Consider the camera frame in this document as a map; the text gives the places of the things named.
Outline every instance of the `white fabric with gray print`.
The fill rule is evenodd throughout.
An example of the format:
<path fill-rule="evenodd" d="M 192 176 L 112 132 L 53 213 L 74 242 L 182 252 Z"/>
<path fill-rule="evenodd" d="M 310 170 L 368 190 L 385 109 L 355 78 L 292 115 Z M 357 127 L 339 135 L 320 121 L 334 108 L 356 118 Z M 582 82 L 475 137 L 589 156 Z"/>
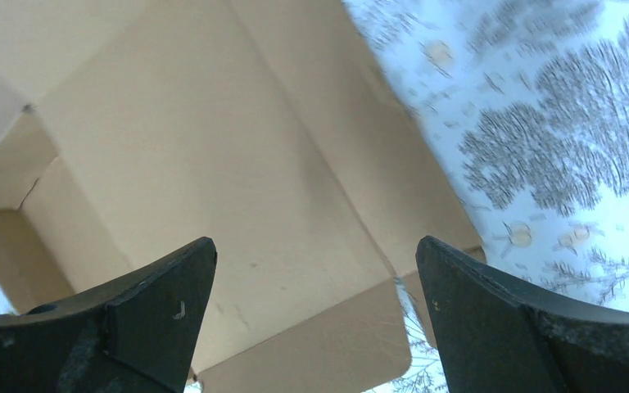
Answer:
<path fill-rule="evenodd" d="M 629 311 L 629 0 L 344 3 L 488 264 Z M 445 391 L 434 370 L 376 391 Z"/>

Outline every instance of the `black plastic part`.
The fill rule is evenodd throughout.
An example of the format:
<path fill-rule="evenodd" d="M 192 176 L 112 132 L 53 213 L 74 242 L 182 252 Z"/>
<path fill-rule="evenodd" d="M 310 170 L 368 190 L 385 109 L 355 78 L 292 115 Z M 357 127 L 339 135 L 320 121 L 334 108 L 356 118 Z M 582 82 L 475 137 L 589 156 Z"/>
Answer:
<path fill-rule="evenodd" d="M 433 237 L 416 260 L 451 393 L 629 391 L 629 313 L 547 291 Z"/>
<path fill-rule="evenodd" d="M 0 392 L 182 392 L 216 261 L 204 237 L 27 315 L 0 316 Z"/>

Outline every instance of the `white cloth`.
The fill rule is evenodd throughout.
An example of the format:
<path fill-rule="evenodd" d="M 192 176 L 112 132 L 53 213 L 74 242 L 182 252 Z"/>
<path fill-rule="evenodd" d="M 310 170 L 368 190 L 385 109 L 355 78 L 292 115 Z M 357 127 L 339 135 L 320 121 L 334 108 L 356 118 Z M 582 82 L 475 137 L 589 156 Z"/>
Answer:
<path fill-rule="evenodd" d="M 344 3 L 488 264 L 629 311 L 629 0 Z"/>

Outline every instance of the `scratch mark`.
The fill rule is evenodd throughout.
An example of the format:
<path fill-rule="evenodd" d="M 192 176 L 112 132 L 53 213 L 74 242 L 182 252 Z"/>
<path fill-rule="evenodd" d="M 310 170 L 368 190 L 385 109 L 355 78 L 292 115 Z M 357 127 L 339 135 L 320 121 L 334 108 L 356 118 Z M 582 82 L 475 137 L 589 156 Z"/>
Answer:
<path fill-rule="evenodd" d="M 25 203 L 25 200 L 28 199 L 28 197 L 30 196 L 30 194 L 34 190 L 34 187 L 37 186 L 37 182 L 39 182 L 39 178 L 36 178 L 34 180 L 32 187 L 30 187 L 30 190 L 28 190 L 28 192 L 25 194 L 25 197 L 23 198 L 23 200 L 20 201 L 20 204 L 18 205 L 18 210 L 20 210 L 23 207 L 23 204 Z"/>
<path fill-rule="evenodd" d="M 172 319 L 180 320 L 180 319 L 184 318 L 184 315 L 186 315 L 186 312 L 184 310 L 184 302 L 180 301 L 179 302 L 179 313 L 175 314 L 174 317 L 172 317 Z"/>
<path fill-rule="evenodd" d="M 16 337 L 13 336 L 11 332 L 3 332 L 1 333 L 1 345 L 4 348 L 8 348 L 16 343 Z"/>
<path fill-rule="evenodd" d="M 247 328 L 248 331 L 251 331 L 251 327 L 249 326 L 247 319 L 245 318 L 244 315 L 242 315 L 242 310 L 240 310 L 239 307 L 235 306 L 235 312 L 238 314 L 238 318 L 240 319 L 240 322 L 242 322 L 242 324 L 245 325 L 245 328 Z"/>
<path fill-rule="evenodd" d="M 71 348 L 68 359 L 59 373 L 58 393 L 74 393 L 76 384 L 85 377 L 90 359 L 95 355 L 95 348 L 100 342 L 97 328 L 93 321 L 87 321 L 80 331 L 78 340 Z"/>

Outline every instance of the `cardboard box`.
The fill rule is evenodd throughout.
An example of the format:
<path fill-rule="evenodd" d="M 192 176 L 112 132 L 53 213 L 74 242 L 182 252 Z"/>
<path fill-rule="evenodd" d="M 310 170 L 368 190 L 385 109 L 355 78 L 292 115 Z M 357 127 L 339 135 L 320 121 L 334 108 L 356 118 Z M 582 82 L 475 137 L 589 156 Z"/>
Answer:
<path fill-rule="evenodd" d="M 364 391 L 406 371 L 394 277 L 418 281 L 425 235 L 480 241 L 338 0 L 6 3 L 0 75 L 35 106 L 0 131 L 18 310 L 209 236 L 192 363 L 207 392 Z"/>

